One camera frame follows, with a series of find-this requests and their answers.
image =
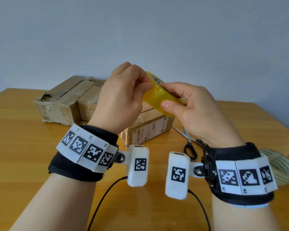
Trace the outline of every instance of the hand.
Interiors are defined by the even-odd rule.
[[[118,66],[103,85],[88,125],[121,133],[141,113],[144,93],[152,86],[148,74],[139,66],[129,62]]]
[[[177,97],[188,99],[187,106],[163,101],[162,108],[177,116],[189,133],[198,136],[210,147],[225,148],[245,145],[242,136],[217,107],[209,91],[188,83],[163,83],[161,86]]]

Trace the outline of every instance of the tape roll on table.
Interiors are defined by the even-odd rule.
[[[289,184],[289,159],[269,149],[263,148],[259,149],[259,151],[268,157],[277,185],[284,186]]]
[[[147,71],[147,74],[150,77],[151,82],[153,83],[153,88],[151,88],[149,91],[147,91],[144,94],[143,100],[146,101],[149,105],[151,105],[153,108],[161,112],[162,114],[168,116],[168,117],[174,117],[174,115],[164,111],[161,108],[161,103],[164,100],[172,100],[179,104],[184,105],[184,103],[177,97],[171,95],[169,92],[167,92],[165,89],[163,89],[160,84],[164,83],[161,79],[156,77],[154,74]]]

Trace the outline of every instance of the brown cardboard box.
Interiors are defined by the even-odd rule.
[[[98,80],[74,75],[35,100],[44,122],[67,126],[81,121],[77,100]]]
[[[129,145],[141,144],[149,139],[169,131],[174,117],[167,117],[143,102],[142,112],[129,128],[121,132],[120,136],[126,148]]]
[[[89,121],[99,100],[101,88],[106,80],[99,80],[77,101],[82,120]]]

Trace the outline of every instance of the scissors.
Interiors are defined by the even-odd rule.
[[[197,143],[197,144],[200,145],[201,147],[204,147],[204,146],[205,146],[204,143],[203,143],[201,140],[193,139],[193,138],[189,135],[188,131],[185,129],[184,126],[183,126],[183,129],[184,129],[185,133],[183,133],[183,132],[180,131],[179,129],[175,128],[174,126],[173,126],[173,128],[174,128],[176,131],[178,131],[181,135],[183,135],[184,137],[186,137],[186,138],[188,139],[187,144],[185,144],[185,146],[184,146],[184,152],[185,152],[185,154],[188,155],[191,160],[197,159],[197,152],[195,151],[194,146],[192,145],[192,141],[194,141],[195,143]],[[193,153],[194,157],[191,157],[191,156],[187,153],[187,148],[189,148],[189,149],[191,150],[191,152]]]

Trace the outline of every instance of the finger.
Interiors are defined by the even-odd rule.
[[[119,65],[118,67],[116,67],[112,72],[111,75],[117,75],[117,74],[121,74],[123,73],[128,67],[131,66],[131,63],[129,62],[124,62],[123,64]]]
[[[169,112],[178,118],[180,118],[185,110],[188,109],[188,107],[183,106],[181,104],[178,104],[175,101],[172,100],[165,100],[161,103],[161,107],[166,112]]]
[[[193,94],[195,86],[184,82],[169,82],[160,84],[163,89],[175,96],[189,99]]]
[[[123,77],[132,82],[133,86],[135,85],[136,80],[139,80],[140,82],[150,81],[148,74],[137,65],[131,65],[124,71],[123,74]]]
[[[147,91],[149,91],[152,87],[153,87],[153,84],[150,81],[138,84],[134,88],[133,100],[136,102],[142,102],[142,98],[144,97],[144,94]]]

